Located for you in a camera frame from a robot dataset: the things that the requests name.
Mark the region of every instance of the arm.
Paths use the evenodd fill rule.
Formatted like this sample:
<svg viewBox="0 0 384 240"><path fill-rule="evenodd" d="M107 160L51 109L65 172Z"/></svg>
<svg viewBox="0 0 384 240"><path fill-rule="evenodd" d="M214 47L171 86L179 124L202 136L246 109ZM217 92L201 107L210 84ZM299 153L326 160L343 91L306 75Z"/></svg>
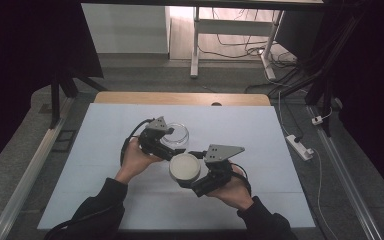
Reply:
<svg viewBox="0 0 384 240"><path fill-rule="evenodd" d="M235 172L242 174L238 167L232 167ZM245 184L239 178L232 177L229 183L207 196L218 198L228 206L238 209L237 214L247 227L248 240L297 239L291 231L288 220L280 214L271 214L258 197L251 198Z"/></svg>
<svg viewBox="0 0 384 240"><path fill-rule="evenodd" d="M161 159L144 154L139 148L138 139L133 138L124 155L123 165L114 179L107 178L98 195L87 198L77 209L72 219L78 220L103 211L104 213L67 227L64 235L57 239L113 238L124 215L123 201L127 195L128 183L149 165L158 161Z"/></svg>

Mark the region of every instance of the wooden table edge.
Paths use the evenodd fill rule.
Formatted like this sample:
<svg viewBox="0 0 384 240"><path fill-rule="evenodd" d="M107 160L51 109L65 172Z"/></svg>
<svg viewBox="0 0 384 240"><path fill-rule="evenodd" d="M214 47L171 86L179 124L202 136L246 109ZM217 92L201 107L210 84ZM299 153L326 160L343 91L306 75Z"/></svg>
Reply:
<svg viewBox="0 0 384 240"><path fill-rule="evenodd" d="M201 106L210 106L214 103L219 103L222 106L270 106L270 100L264 94L234 93L104 91L96 95L94 103Z"/></svg>

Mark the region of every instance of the power strip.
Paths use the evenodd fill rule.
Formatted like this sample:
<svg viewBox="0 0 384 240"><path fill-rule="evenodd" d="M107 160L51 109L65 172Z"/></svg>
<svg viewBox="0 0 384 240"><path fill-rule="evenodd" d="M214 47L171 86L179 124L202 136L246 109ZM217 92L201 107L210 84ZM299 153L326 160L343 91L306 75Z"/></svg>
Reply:
<svg viewBox="0 0 384 240"><path fill-rule="evenodd" d="M309 159L312 159L313 153L314 153L313 149L305 148L301 142L295 142L295 139L296 137L294 135L289 135L286 137L286 140L288 140L288 143L295 149L295 151L299 154L302 160L307 161Z"/></svg>

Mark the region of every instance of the black sleeve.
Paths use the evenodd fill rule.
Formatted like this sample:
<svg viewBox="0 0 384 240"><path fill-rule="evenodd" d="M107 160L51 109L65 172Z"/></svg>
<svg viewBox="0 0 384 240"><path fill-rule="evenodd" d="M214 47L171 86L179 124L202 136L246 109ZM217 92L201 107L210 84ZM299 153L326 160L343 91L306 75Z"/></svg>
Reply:
<svg viewBox="0 0 384 240"><path fill-rule="evenodd" d="M247 227L247 239L256 240L296 240L286 218L275 213L271 214L258 197L253 197L254 204L247 210L238 211Z"/></svg>
<svg viewBox="0 0 384 240"><path fill-rule="evenodd" d="M117 233L124 214L123 201L127 194L127 185L107 178L101 191L95 197L87 198L73 215L73 220L108 209L104 214L70 225L63 236L57 239L112 239Z"/></svg>

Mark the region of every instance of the white board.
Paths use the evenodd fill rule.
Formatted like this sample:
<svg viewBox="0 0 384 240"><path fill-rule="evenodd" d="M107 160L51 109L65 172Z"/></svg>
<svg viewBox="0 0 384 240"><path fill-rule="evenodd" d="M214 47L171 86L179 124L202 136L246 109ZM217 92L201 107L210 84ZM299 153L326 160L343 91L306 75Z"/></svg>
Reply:
<svg viewBox="0 0 384 240"><path fill-rule="evenodd" d="M188 151L207 150L209 144L245 147L231 160L247 171L253 196L292 227L315 226L273 107L91 104L38 228L71 219L117 173L124 139L144 119L160 116L188 128ZM120 229L245 228L235 209L180 188L168 166L153 164L130 182ZM206 170L202 163L201 177Z"/></svg>

